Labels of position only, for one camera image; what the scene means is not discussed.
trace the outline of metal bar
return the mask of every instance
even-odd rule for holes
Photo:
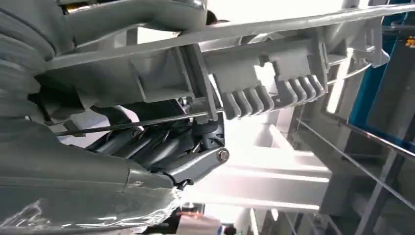
[[[399,156],[396,152],[389,152],[386,163],[382,168],[380,180],[385,181],[386,184],[392,185],[404,163],[404,158]],[[383,206],[386,203],[389,192],[380,184],[376,184],[372,196],[366,205],[365,213],[361,216],[360,223],[357,226],[355,235],[372,234],[373,228],[376,225],[378,217],[382,212]]]
[[[339,227],[336,223],[334,223],[333,219],[326,214],[322,214],[321,217],[329,223],[329,226],[336,232],[337,235],[343,235],[342,231],[340,231]]]
[[[338,147],[336,147],[334,144],[332,144],[330,141],[328,141],[326,138],[324,138],[322,135],[320,135],[318,132],[316,132],[313,128],[305,124],[303,121],[299,120],[297,118],[297,121],[300,122],[303,126],[305,126],[307,129],[309,129],[311,132],[313,132],[317,137],[319,137],[321,140],[326,142],[328,145],[330,145],[332,148],[334,148],[337,152],[339,152],[343,157],[347,158],[351,163],[353,163],[356,167],[361,169],[364,173],[366,173],[369,177],[374,179],[378,184],[380,184],[382,187],[387,189],[391,194],[393,194],[395,197],[397,197],[399,200],[401,200],[403,203],[405,203],[408,207],[410,207],[412,210],[415,211],[415,206],[405,199],[400,193],[392,189],[390,186],[379,180],[375,175],[373,175],[370,171],[368,171],[366,168],[364,168],[361,164],[359,164],[356,160],[354,160],[352,157],[350,157],[345,152],[341,151]]]
[[[303,213],[300,213],[300,212],[297,213],[296,218],[294,219],[294,231],[295,232],[298,232],[303,216],[304,216]]]
[[[344,77],[342,77],[342,78],[340,78],[340,79],[335,79],[335,80],[328,81],[328,82],[327,82],[327,85],[328,85],[328,86],[330,86],[330,85],[335,84],[335,83],[336,83],[336,82],[338,82],[339,80],[346,80],[346,79],[348,79],[348,78],[350,78],[350,77],[353,77],[354,75],[356,75],[356,74],[358,74],[358,73],[361,73],[361,72],[363,72],[363,71],[367,70],[367,69],[368,69],[371,65],[372,65],[372,64],[365,65],[363,68],[358,69],[358,70],[356,70],[356,71],[353,71],[353,72],[351,72],[351,73],[348,73],[348,74],[346,74],[346,76],[344,76]]]
[[[310,224],[310,226],[312,227],[313,234],[314,235],[320,235],[319,231],[317,231],[317,229],[316,229],[316,225],[314,224],[313,220],[307,214],[305,214],[304,216],[307,219],[307,221]]]
[[[223,112],[223,108],[216,110],[216,112],[217,113]],[[196,118],[196,117],[201,117],[201,116],[206,116],[206,115],[209,115],[207,111],[200,112],[200,113],[194,113],[194,114],[183,114],[183,115],[178,115],[174,117],[153,119],[153,120],[148,120],[148,121],[139,121],[139,122],[132,122],[132,123],[127,123],[127,124],[119,124],[119,125],[113,125],[113,126],[103,126],[103,127],[83,129],[83,130],[77,130],[77,131],[57,132],[56,135],[57,136],[73,136],[77,134],[86,134],[86,133],[94,133],[94,132],[102,132],[102,131],[113,131],[113,130],[119,130],[119,129],[128,129],[132,127],[138,127],[138,126],[160,124],[160,123],[170,122],[170,121],[179,121],[179,120]]]
[[[287,213],[284,213],[284,215],[287,218],[288,224],[290,224],[292,234],[297,235],[297,231],[295,230],[293,222],[291,222],[290,220],[290,217],[288,217]]]
[[[398,146],[398,145],[396,145],[394,143],[391,143],[391,142],[389,142],[387,140],[384,140],[384,139],[378,137],[377,135],[374,135],[374,134],[372,134],[372,133],[370,133],[368,131],[365,131],[363,129],[360,129],[359,127],[356,127],[354,125],[351,125],[349,123],[346,123],[344,120],[341,120],[341,119],[337,119],[337,120],[339,121],[339,123],[341,123],[344,126],[352,129],[356,133],[358,133],[360,135],[363,135],[363,136],[366,136],[367,138],[372,139],[372,140],[378,142],[382,146],[385,146],[385,147],[390,148],[390,149],[392,149],[392,150],[394,150],[394,151],[396,151],[398,153],[401,153],[404,157],[408,157],[411,160],[415,160],[415,154],[413,152],[411,152],[409,150],[406,150],[406,149],[404,149],[404,148],[402,148],[402,147],[400,147],[400,146]]]

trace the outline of black component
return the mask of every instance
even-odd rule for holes
[[[225,127],[223,114],[218,114],[217,121],[209,121],[206,124],[198,125],[193,123],[193,135],[202,139],[204,150],[225,146]]]
[[[184,114],[180,103],[175,99],[159,101],[155,103],[136,102],[123,105],[137,114],[140,121],[147,121],[157,118],[167,118]]]
[[[138,152],[138,154],[133,156],[133,159],[144,167],[151,167],[163,159],[171,158],[175,155],[183,155],[193,147],[194,142],[189,129],[177,138],[168,140],[154,149]]]

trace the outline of bolt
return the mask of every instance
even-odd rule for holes
[[[221,150],[218,153],[218,160],[221,163],[225,163],[229,159],[229,152],[228,150]]]

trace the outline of plastic wrap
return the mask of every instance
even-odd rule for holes
[[[7,197],[1,201],[0,216],[7,216],[0,218],[0,234],[78,234],[152,226],[180,205],[181,192],[138,184],[126,185],[123,193],[2,186],[0,193]]]

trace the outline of metal frame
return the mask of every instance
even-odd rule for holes
[[[327,139],[325,139],[322,135],[320,135],[318,132],[316,132],[313,128],[311,128],[309,125],[301,121],[299,118],[296,118],[300,125],[307,128],[309,131],[314,133],[317,137],[319,137],[321,140],[326,142],[328,145],[330,145],[332,148],[334,148],[338,153],[340,153],[343,157],[347,158],[352,164],[354,164],[356,167],[361,169],[363,172],[365,172],[369,177],[374,179],[377,184],[375,189],[372,192],[372,195],[370,197],[370,200],[368,201],[368,204],[366,206],[365,212],[363,215],[361,215],[361,221],[356,229],[355,235],[366,235],[373,233],[373,229],[378,221],[378,218],[381,214],[381,211],[383,209],[383,206],[386,203],[387,197],[389,193],[396,196],[401,202],[406,204],[409,208],[415,211],[415,205],[412,204],[410,201],[408,201],[406,198],[404,198],[400,193],[395,191],[391,188],[390,185],[394,183],[396,178],[398,177],[403,163],[406,158],[414,160],[415,154],[403,149],[381,137],[378,137],[370,132],[367,132],[365,130],[362,130],[358,127],[355,127],[351,124],[348,124],[342,120],[339,120],[339,123],[344,125],[345,127],[350,128],[352,131],[355,131],[363,136],[366,136],[368,139],[371,139],[382,146],[386,146],[391,149],[391,151],[388,154],[388,157],[386,159],[386,162],[382,168],[381,174],[379,177],[376,177],[373,175],[370,171],[368,171],[365,167],[363,167],[361,164],[359,164],[356,160],[354,160],[351,156],[346,154],[345,152],[341,151],[338,147],[336,147],[334,144],[329,142]],[[334,224],[334,222],[330,219],[328,215],[324,217],[325,220],[327,220],[330,225],[334,228],[334,230],[341,235],[341,231],[336,229],[337,226]]]

